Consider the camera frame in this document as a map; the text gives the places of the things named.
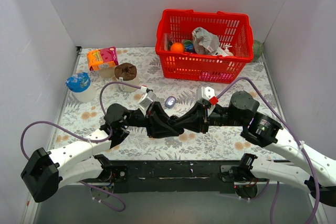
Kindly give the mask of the black earbud charging case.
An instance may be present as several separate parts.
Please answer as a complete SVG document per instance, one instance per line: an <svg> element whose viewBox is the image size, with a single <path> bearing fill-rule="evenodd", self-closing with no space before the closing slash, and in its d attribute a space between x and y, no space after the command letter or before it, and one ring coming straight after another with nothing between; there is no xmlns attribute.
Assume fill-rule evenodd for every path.
<svg viewBox="0 0 336 224"><path fill-rule="evenodd" d="M177 131L179 133L179 135L184 133L184 129L183 128L179 128L176 126L177 124L177 120L178 117L175 115L170 116L169 120L167 121L168 125L173 128L175 131Z"/></svg>

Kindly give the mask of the lavender earbud charging case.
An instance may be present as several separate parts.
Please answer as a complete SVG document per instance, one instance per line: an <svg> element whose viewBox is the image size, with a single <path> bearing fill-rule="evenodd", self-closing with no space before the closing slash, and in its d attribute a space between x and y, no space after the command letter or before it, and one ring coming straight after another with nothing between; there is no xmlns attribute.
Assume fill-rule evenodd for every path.
<svg viewBox="0 0 336 224"><path fill-rule="evenodd" d="M174 107L176 104L176 98L174 96L170 96L166 99L165 101L165 106L169 109L171 109L172 107Z"/></svg>

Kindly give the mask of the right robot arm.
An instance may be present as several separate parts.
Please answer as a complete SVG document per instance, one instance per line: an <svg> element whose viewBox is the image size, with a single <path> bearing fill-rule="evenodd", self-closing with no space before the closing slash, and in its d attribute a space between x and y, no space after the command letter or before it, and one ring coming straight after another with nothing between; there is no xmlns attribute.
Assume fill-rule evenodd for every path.
<svg viewBox="0 0 336 224"><path fill-rule="evenodd" d="M175 127L206 133L210 126L240 126L240 135L246 141L292 162L282 165L245 154L237 167L242 180L277 180L302 189L325 205L335 206L335 160L304 142L297 143L288 129L257 111L259 102L249 93L235 92L228 107L212 105L215 100L200 98L190 111L176 119Z"/></svg>

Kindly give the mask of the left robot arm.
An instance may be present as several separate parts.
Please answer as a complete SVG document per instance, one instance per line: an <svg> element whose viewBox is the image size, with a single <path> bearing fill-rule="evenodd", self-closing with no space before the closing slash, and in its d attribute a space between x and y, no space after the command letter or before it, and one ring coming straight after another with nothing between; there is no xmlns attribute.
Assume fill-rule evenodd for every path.
<svg viewBox="0 0 336 224"><path fill-rule="evenodd" d="M152 138L179 136L177 117L168 116L159 102L150 104L147 112L128 110L120 104L108 107L105 123L82 141L61 148L35 150L21 173L35 202L43 202L65 185L86 179L108 182L119 177L102 152L121 144L130 134L128 127L144 127Z"/></svg>

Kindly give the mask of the brown topped paper roll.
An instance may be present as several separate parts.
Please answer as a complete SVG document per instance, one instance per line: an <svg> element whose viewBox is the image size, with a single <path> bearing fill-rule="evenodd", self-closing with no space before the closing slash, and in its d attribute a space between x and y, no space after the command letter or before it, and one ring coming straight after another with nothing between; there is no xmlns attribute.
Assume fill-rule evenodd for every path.
<svg viewBox="0 0 336 224"><path fill-rule="evenodd" d="M125 62L115 67L114 75L118 82L140 86L137 68L135 65Z"/></svg>

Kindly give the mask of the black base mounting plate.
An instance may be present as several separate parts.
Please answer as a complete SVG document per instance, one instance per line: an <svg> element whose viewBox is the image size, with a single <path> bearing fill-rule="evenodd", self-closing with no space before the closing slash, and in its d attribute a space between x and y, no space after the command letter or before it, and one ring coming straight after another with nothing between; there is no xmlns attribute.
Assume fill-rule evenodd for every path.
<svg viewBox="0 0 336 224"><path fill-rule="evenodd" d="M265 179L231 174L238 161L112 161L114 192L219 192L255 197Z"/></svg>

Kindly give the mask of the beige cup under package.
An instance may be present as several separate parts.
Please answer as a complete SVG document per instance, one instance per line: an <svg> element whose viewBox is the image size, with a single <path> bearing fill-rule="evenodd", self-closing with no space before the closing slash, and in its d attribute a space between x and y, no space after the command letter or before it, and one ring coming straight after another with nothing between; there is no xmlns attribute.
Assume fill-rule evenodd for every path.
<svg viewBox="0 0 336 224"><path fill-rule="evenodd" d="M108 79L114 77L114 69L115 67L108 67L104 69L99 69L97 72L101 78Z"/></svg>

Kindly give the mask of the white pump bottle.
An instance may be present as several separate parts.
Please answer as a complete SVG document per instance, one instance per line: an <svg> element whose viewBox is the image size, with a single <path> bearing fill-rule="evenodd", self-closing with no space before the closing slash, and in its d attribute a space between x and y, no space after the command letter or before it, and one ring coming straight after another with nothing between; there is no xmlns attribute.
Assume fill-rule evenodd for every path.
<svg viewBox="0 0 336 224"><path fill-rule="evenodd" d="M224 48L218 47L215 51L211 53L212 56L233 56L234 54L230 51L231 45L224 45Z"/></svg>

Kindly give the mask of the blue green item in basket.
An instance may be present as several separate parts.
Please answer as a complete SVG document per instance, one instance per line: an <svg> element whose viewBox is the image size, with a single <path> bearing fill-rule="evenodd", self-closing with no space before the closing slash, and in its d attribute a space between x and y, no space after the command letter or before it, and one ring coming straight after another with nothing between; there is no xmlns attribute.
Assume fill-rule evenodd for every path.
<svg viewBox="0 0 336 224"><path fill-rule="evenodd" d="M195 52L194 45L191 40L187 40L187 39L183 40L183 46L184 46L185 52L189 52L189 53Z"/></svg>

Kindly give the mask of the orange fruit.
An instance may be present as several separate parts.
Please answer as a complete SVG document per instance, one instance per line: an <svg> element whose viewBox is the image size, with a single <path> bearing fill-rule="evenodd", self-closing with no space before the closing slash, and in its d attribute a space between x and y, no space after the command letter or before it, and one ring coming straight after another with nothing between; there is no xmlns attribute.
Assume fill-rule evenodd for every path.
<svg viewBox="0 0 336 224"><path fill-rule="evenodd" d="M175 53L183 53L184 52L184 45L182 43L175 42L171 45L170 51L175 52Z"/></svg>

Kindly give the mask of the crumpled grey paper bag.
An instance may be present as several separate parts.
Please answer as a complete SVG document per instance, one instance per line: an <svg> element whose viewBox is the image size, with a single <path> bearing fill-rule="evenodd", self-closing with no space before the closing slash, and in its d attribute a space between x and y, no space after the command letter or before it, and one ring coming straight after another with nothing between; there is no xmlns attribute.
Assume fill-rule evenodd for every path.
<svg viewBox="0 0 336 224"><path fill-rule="evenodd" d="M192 31L192 38L194 50L199 55L211 54L220 45L218 36L202 27L197 27Z"/></svg>

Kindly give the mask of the clear plastic packet in basket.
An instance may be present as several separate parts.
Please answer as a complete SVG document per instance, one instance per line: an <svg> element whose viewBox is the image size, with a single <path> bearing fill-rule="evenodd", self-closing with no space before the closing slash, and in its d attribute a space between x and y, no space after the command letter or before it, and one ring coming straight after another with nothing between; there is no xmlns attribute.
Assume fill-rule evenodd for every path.
<svg viewBox="0 0 336 224"><path fill-rule="evenodd" d="M174 43L173 35L171 33L164 33L163 41L164 41L164 50L170 51Z"/></svg>

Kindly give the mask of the blue lidded white cup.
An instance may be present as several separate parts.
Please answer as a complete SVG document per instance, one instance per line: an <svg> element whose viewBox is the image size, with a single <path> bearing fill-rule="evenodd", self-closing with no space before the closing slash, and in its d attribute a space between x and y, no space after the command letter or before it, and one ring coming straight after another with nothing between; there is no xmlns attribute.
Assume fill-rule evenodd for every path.
<svg viewBox="0 0 336 224"><path fill-rule="evenodd" d="M81 103L91 102L96 97L96 89L87 72L75 73L65 81L65 85Z"/></svg>

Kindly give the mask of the orange pink snack package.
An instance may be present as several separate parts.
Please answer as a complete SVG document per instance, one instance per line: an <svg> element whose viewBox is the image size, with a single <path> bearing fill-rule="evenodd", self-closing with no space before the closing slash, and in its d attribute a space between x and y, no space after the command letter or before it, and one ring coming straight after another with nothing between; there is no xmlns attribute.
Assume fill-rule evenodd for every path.
<svg viewBox="0 0 336 224"><path fill-rule="evenodd" d="M98 71L117 66L118 55L115 47L96 49L87 53L88 68L90 71Z"/></svg>

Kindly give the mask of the green ball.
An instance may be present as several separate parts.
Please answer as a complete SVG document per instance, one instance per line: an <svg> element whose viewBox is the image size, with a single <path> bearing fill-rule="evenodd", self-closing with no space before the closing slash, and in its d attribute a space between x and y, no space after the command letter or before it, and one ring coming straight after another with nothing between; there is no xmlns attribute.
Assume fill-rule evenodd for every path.
<svg viewBox="0 0 336 224"><path fill-rule="evenodd" d="M263 53L264 53L264 44L261 43L259 40L254 40L252 62L257 62L259 58L263 55Z"/></svg>

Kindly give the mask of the red plastic shopping basket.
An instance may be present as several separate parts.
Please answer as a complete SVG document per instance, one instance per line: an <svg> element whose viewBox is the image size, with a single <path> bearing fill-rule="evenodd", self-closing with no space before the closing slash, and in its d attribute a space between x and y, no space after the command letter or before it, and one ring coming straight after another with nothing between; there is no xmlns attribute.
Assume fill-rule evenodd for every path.
<svg viewBox="0 0 336 224"><path fill-rule="evenodd" d="M166 9L157 28L166 78L231 83L254 57L246 14Z"/></svg>

